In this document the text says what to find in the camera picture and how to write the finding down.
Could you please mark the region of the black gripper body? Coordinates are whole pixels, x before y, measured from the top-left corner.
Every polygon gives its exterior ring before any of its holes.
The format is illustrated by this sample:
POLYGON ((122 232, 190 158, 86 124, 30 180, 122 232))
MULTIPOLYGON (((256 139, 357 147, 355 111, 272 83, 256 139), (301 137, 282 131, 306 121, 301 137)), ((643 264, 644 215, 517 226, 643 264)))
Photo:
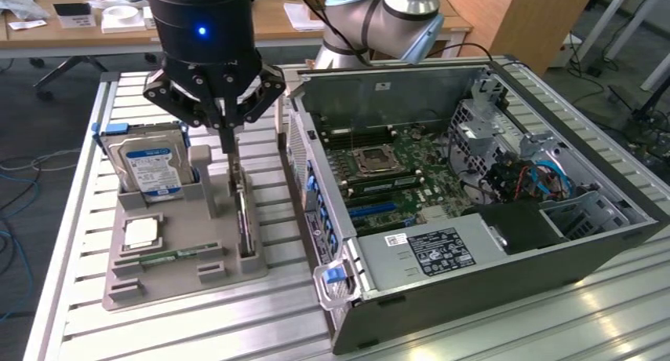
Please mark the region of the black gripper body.
POLYGON ((162 71, 178 83, 206 77, 216 99, 228 98, 228 66, 261 65, 254 48, 253 0, 148 0, 162 47, 162 71))

